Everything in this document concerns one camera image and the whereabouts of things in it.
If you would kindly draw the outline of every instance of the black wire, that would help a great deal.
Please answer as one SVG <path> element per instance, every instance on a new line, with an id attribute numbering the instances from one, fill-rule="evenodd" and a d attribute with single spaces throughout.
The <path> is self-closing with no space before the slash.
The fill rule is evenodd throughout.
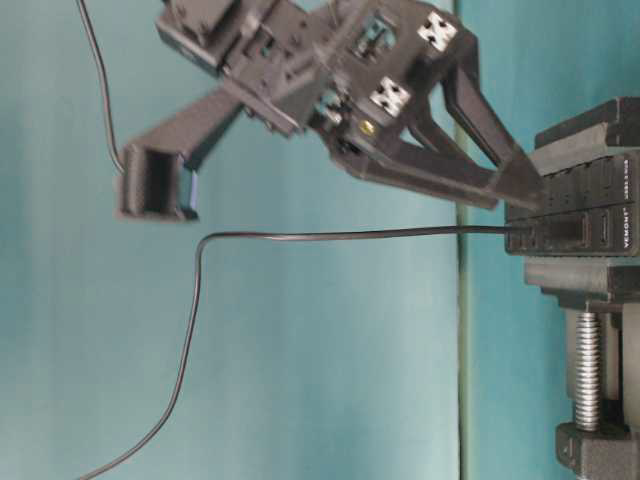
<path id="1" fill-rule="evenodd" d="M 100 89 L 102 93 L 103 101 L 103 113 L 104 122 L 107 134 L 107 145 L 109 147 L 109 153 L 113 164 L 120 173 L 124 172 L 124 168 L 118 157 L 118 149 L 115 139 L 114 127 L 113 127 L 113 114 L 111 110 L 111 95 L 109 93 L 109 82 L 107 79 L 106 67 L 100 53 L 100 47 L 96 39 L 95 31 L 87 11 L 87 6 L 84 0 L 76 0 L 78 9 L 80 11 L 80 17 L 87 34 L 87 39 L 91 45 L 93 57 L 98 69 L 98 77 L 100 80 Z M 123 462 L 127 461 L 142 448 L 145 447 L 157 433 L 165 425 L 169 417 L 173 413 L 173 410 L 180 396 L 182 390 L 182 383 L 184 381 L 185 372 L 187 369 L 187 362 L 189 359 L 189 352 L 191 351 L 191 341 L 193 339 L 193 332 L 196 325 L 196 318 L 198 316 L 198 308 L 200 306 L 200 292 L 202 289 L 202 255 L 205 247 L 214 240 L 229 239 L 229 238 L 248 238 L 259 240 L 270 240 L 274 242 L 336 242 L 336 241 L 351 241 L 351 240 L 380 240 L 388 238 L 402 238 L 402 237 L 422 237 L 430 235 L 445 235 L 445 234 L 506 234 L 515 229 L 506 227 L 476 227 L 476 226 L 455 226 L 455 227 L 425 227 L 425 228 L 411 228 L 406 230 L 380 230 L 380 231 L 368 231 L 368 232 L 335 232 L 335 233 L 260 233 L 260 232 L 221 232 L 213 233 L 203 238 L 196 249 L 195 258 L 195 283 L 193 288 L 193 301 L 191 304 L 191 313 L 189 315 L 189 321 L 187 323 L 187 333 L 182 346 L 182 352 L 180 354 L 180 362 L 178 365 L 178 376 L 176 383 L 173 387 L 173 392 L 169 399 L 169 404 L 162 413 L 160 419 L 149 430 L 149 432 L 142 437 L 142 439 L 136 443 L 129 450 L 124 452 L 119 457 L 115 458 L 111 462 L 103 465 L 100 468 L 93 470 L 90 473 L 82 475 L 78 480 L 91 480 L 103 473 L 112 470 Z"/>
<path id="2" fill-rule="evenodd" d="M 189 315 L 189 322 L 187 323 L 187 334 L 184 339 L 182 347 L 182 353 L 180 354 L 180 362 L 178 366 L 178 378 L 176 379 L 171 398 L 169 399 L 169 405 L 165 409 L 164 413 L 160 417 L 160 420 L 153 426 L 149 432 L 142 437 L 142 439 L 136 443 L 133 447 L 127 450 L 125 453 L 107 463 L 106 465 L 97 468 L 96 470 L 87 473 L 79 477 L 78 480 L 91 480 L 105 472 L 117 467 L 121 463 L 125 462 L 138 451 L 140 451 L 145 445 L 147 445 L 153 437 L 160 431 L 160 429 L 167 422 L 171 413 L 173 412 L 180 391 L 182 389 L 182 382 L 187 369 L 187 362 L 189 359 L 189 352 L 191 350 L 191 340 L 193 339 L 193 331 L 196 325 L 196 318 L 198 316 L 198 308 L 200 306 L 200 292 L 202 290 L 202 256 L 206 246 L 214 240 L 230 239 L 230 238 L 247 238 L 258 240 L 270 240 L 273 242 L 337 242 L 337 241 L 352 241 L 352 240 L 381 240 L 389 238 L 403 238 L 403 237 L 425 237 L 431 235 L 445 235 L 445 234 L 507 234 L 515 231 L 516 229 L 508 227 L 477 227 L 477 226 L 454 226 L 454 227 L 424 227 L 424 228 L 410 228 L 405 230 L 377 230 L 367 232 L 335 232 L 335 233 L 261 233 L 261 232 L 220 232 L 212 233 L 204 237 L 198 243 L 196 248 L 195 258 L 195 282 L 193 288 L 193 301 L 191 304 L 191 314 Z"/>
<path id="3" fill-rule="evenodd" d="M 91 45 L 93 58 L 96 61 L 96 67 L 98 69 L 98 78 L 100 79 L 100 90 L 102 93 L 102 112 L 104 115 L 105 130 L 107 133 L 107 146 L 109 147 L 109 155 L 111 156 L 111 161 L 113 162 L 115 167 L 118 169 L 118 172 L 124 173 L 124 167 L 122 166 L 122 163 L 120 162 L 120 158 L 118 157 L 116 135 L 114 133 L 114 128 L 113 128 L 113 114 L 111 110 L 111 94 L 109 93 L 109 80 L 107 78 L 107 69 L 104 66 L 102 54 L 100 53 L 100 46 L 98 45 L 98 40 L 96 39 L 96 33 L 93 29 L 93 24 L 91 23 L 89 12 L 87 11 L 87 5 L 85 4 L 84 0 L 76 0 L 76 3 L 78 4 L 78 10 L 80 11 L 80 18 L 82 19 L 82 24 L 84 25 L 84 30 L 87 34 L 89 45 Z"/>

